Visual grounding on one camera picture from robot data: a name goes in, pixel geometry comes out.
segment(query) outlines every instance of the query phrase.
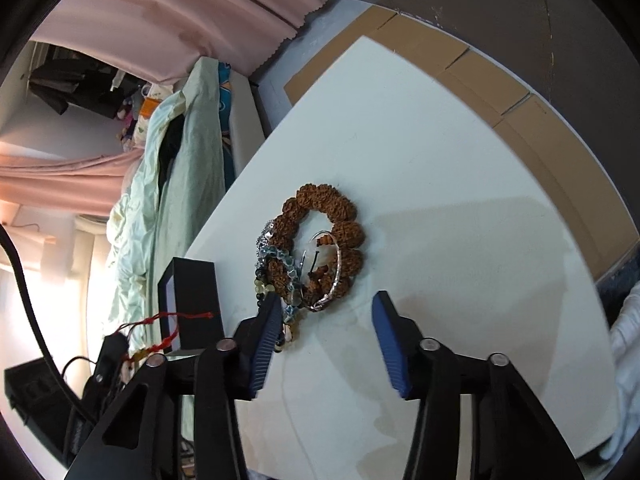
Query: light green blanket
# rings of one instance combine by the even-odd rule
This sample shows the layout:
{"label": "light green blanket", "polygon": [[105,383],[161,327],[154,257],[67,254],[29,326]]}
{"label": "light green blanket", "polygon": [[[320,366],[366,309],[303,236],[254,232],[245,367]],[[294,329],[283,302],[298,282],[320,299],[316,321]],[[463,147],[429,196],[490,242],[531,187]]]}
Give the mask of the light green blanket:
{"label": "light green blanket", "polygon": [[[142,163],[108,222],[117,282],[110,326],[158,312],[158,280],[174,256],[184,256],[225,193],[218,92],[218,62],[201,58],[184,88],[151,117]],[[182,143],[159,200],[160,143],[181,113]],[[160,341],[159,327],[146,328],[133,332],[131,349]]]}

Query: metal screw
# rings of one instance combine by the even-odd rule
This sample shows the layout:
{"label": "metal screw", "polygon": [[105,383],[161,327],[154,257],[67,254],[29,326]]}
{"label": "metal screw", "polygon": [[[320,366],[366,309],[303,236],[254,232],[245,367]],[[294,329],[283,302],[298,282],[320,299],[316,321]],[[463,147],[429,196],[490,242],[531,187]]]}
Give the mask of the metal screw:
{"label": "metal screw", "polygon": [[149,358],[145,361],[147,366],[151,366],[152,368],[156,368],[166,361],[166,357],[164,354],[151,354]]}
{"label": "metal screw", "polygon": [[431,337],[425,337],[422,341],[420,341],[420,348],[422,348],[423,350],[428,350],[429,352],[435,352],[440,348],[440,343],[438,343]]}
{"label": "metal screw", "polygon": [[509,358],[505,354],[493,354],[489,359],[496,366],[506,366],[509,364]]}
{"label": "metal screw", "polygon": [[231,352],[235,350],[237,346],[236,342],[230,337],[225,337],[216,343],[216,348],[221,352]]}

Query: dark floor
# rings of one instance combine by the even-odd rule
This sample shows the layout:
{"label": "dark floor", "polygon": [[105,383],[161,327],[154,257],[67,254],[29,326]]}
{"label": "dark floor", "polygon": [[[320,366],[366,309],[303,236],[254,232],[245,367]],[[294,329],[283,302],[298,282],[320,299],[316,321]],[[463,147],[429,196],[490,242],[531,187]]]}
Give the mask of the dark floor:
{"label": "dark floor", "polygon": [[367,1],[441,27],[532,85],[591,148],[640,225],[640,22],[632,2]]}

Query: pink curtain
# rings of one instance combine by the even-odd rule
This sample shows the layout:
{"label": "pink curtain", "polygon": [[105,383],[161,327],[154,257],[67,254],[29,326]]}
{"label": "pink curtain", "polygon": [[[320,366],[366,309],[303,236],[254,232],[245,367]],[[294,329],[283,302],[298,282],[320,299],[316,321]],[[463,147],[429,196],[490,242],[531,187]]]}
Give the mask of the pink curtain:
{"label": "pink curtain", "polygon": [[108,216],[120,198],[124,174],[142,153],[62,161],[0,155],[0,199]]}
{"label": "pink curtain", "polygon": [[171,84],[201,56],[243,75],[327,0],[62,0],[34,36]]}

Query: bed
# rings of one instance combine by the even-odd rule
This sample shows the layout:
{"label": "bed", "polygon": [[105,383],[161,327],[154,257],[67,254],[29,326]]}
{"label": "bed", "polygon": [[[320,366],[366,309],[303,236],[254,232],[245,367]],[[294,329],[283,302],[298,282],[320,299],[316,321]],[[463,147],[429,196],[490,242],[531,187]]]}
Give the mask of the bed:
{"label": "bed", "polygon": [[[264,134],[249,81],[233,70],[229,81],[230,156],[238,176],[264,142]],[[158,280],[174,256],[184,256],[228,187],[217,60],[201,58],[177,89],[154,111],[140,166],[111,212],[108,268],[114,291],[102,322],[103,335],[158,311]],[[168,137],[175,137],[172,130],[179,130],[178,149],[166,167],[166,156],[163,163],[160,155]],[[159,341],[159,327],[137,328],[130,335],[130,349]]]}

